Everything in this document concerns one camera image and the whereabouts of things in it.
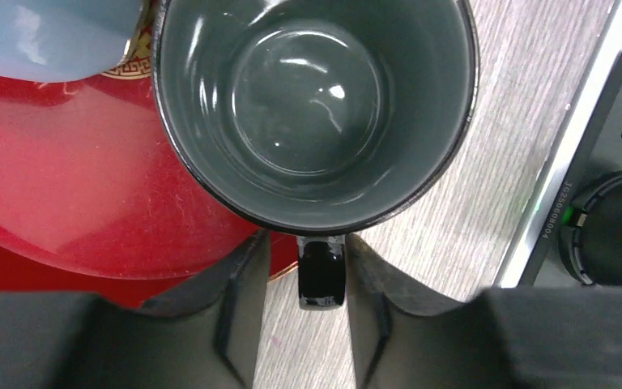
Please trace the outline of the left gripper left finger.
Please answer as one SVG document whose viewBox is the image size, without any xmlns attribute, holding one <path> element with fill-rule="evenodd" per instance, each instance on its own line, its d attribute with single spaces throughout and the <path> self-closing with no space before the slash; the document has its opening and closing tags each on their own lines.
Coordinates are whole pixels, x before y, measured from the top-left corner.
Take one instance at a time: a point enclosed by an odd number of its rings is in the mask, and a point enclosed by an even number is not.
<svg viewBox="0 0 622 389">
<path fill-rule="evenodd" d="M 250 388 L 270 258 L 259 230 L 135 310 L 92 293 L 0 293 L 0 388 Z"/>
</svg>

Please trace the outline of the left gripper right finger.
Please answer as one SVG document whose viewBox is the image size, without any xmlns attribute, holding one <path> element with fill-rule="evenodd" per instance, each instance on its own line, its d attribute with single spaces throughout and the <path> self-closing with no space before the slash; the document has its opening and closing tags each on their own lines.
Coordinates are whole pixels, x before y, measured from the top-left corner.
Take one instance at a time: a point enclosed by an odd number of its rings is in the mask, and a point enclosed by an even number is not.
<svg viewBox="0 0 622 389">
<path fill-rule="evenodd" d="M 460 302 L 355 234 L 346 244 L 359 388 L 622 388 L 622 288 L 490 288 Z"/>
</svg>

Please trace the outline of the red round tray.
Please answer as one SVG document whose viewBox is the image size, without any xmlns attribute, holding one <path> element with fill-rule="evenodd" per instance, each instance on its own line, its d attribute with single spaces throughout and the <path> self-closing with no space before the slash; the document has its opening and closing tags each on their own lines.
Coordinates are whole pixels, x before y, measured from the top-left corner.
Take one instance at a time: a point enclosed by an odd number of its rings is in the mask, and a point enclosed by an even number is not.
<svg viewBox="0 0 622 389">
<path fill-rule="evenodd" d="M 254 232 L 173 153 L 150 52 L 145 32 L 101 75 L 0 77 L 0 292 L 89 290 L 137 306 Z"/>
</svg>

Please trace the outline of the dark grey mug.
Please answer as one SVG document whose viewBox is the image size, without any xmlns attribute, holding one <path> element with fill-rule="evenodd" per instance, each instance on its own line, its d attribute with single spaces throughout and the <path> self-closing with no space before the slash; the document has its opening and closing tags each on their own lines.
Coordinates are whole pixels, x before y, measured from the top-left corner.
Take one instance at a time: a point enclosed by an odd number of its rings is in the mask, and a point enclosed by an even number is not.
<svg viewBox="0 0 622 389">
<path fill-rule="evenodd" d="M 475 107 L 467 1 L 162 1 L 153 39 L 174 152 L 229 210 L 296 237 L 305 310 L 343 304 L 347 236 L 434 185 Z"/>
</svg>

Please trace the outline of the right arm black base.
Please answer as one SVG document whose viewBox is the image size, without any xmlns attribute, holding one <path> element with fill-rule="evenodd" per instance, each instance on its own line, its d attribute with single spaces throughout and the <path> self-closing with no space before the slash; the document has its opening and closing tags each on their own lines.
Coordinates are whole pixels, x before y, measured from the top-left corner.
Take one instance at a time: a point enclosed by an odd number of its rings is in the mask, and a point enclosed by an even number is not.
<svg viewBox="0 0 622 389">
<path fill-rule="evenodd" d="M 622 286 L 622 52 L 561 178 L 521 283 Z"/>
</svg>

